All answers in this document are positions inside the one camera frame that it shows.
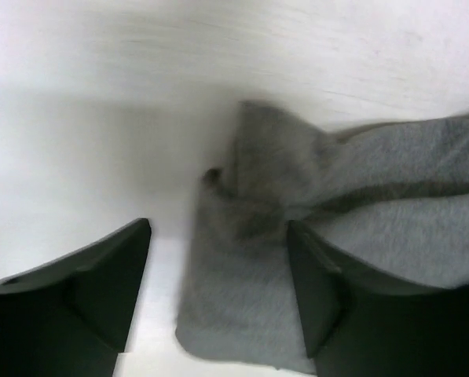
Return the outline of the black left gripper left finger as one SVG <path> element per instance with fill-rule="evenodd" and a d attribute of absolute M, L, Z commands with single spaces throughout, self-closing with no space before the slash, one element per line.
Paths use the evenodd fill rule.
<path fill-rule="evenodd" d="M 0 376 L 111 376 L 124 353 L 152 236 L 139 218 L 0 280 Z"/>

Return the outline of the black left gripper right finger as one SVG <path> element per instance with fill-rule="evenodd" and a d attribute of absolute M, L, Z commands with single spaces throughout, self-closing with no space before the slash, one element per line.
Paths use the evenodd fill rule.
<path fill-rule="evenodd" d="M 469 283 L 417 284 L 299 221 L 288 257 L 306 355 L 319 376 L 469 376 Z"/>

